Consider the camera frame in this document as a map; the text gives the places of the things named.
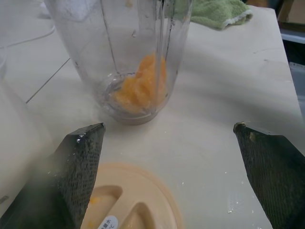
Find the green towel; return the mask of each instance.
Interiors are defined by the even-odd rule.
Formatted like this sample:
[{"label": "green towel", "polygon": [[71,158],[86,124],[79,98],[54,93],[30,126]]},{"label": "green towel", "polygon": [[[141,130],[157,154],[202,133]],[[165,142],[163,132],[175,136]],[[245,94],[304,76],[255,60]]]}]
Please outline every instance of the green towel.
[{"label": "green towel", "polygon": [[252,18],[252,11],[241,0],[194,0],[191,21],[223,30]]}]

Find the beige plastic lid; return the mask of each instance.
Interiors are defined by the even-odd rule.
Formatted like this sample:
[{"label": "beige plastic lid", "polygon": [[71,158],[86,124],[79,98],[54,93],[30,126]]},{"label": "beige plastic lid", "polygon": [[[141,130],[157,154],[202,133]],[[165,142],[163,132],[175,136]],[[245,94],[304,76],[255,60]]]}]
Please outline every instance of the beige plastic lid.
[{"label": "beige plastic lid", "polygon": [[167,188],[141,168],[101,164],[81,229],[183,229]]}]

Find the orange fruit pulp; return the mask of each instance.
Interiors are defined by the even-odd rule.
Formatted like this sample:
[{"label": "orange fruit pulp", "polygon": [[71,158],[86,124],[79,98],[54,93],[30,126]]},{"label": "orange fruit pulp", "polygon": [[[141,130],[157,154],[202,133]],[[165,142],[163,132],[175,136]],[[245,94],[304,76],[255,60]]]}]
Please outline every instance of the orange fruit pulp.
[{"label": "orange fruit pulp", "polygon": [[[145,56],[135,76],[124,79],[121,89],[112,94],[114,100],[125,110],[138,113],[155,105],[156,73],[155,54]],[[160,77],[157,92],[157,105],[161,104],[166,96],[166,63],[161,58]]]}]

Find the blender cup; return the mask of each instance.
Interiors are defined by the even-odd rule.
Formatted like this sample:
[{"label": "blender cup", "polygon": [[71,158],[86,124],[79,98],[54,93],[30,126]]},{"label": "blender cup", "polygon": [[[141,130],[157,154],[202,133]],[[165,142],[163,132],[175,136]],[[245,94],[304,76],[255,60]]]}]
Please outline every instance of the blender cup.
[{"label": "blender cup", "polygon": [[182,59],[192,0],[46,0],[82,81],[119,122],[153,119]]}]

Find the white table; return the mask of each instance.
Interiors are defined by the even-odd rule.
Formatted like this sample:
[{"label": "white table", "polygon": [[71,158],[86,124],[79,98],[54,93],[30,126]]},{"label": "white table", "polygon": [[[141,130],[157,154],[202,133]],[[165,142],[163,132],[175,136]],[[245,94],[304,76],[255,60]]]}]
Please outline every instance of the white table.
[{"label": "white table", "polygon": [[249,23],[225,31],[191,23],[172,97],[149,123],[124,126],[103,114],[71,61],[28,105],[44,118],[55,145],[77,128],[105,122],[101,162],[133,163],[160,177],[186,228],[271,229],[233,126],[259,122],[302,149],[303,121],[275,13],[251,9]]}]

